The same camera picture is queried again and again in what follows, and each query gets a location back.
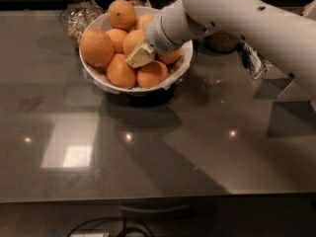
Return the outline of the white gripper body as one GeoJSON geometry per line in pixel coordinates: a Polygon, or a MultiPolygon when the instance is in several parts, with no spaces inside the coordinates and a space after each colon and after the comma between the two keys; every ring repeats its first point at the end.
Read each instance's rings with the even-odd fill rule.
{"type": "Polygon", "coordinates": [[[204,35],[204,26],[186,13],[182,0],[160,10],[145,27],[145,41],[156,53],[168,54],[204,35]]]}

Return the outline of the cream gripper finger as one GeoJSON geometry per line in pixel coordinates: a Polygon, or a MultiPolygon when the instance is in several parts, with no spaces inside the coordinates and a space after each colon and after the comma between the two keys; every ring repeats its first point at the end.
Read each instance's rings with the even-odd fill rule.
{"type": "Polygon", "coordinates": [[[154,48],[146,40],[142,40],[127,56],[125,62],[131,67],[137,68],[152,62],[154,58],[154,48]]]}

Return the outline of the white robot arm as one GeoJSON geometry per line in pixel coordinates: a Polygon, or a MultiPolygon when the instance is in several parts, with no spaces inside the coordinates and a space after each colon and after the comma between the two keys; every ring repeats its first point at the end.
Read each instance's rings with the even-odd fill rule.
{"type": "Polygon", "coordinates": [[[167,54],[185,42],[224,31],[268,59],[293,82],[279,98],[296,97],[298,87],[316,98],[316,21],[286,12],[261,0],[177,0],[145,27],[145,39],[126,62],[140,67],[156,53],[167,54]]]}

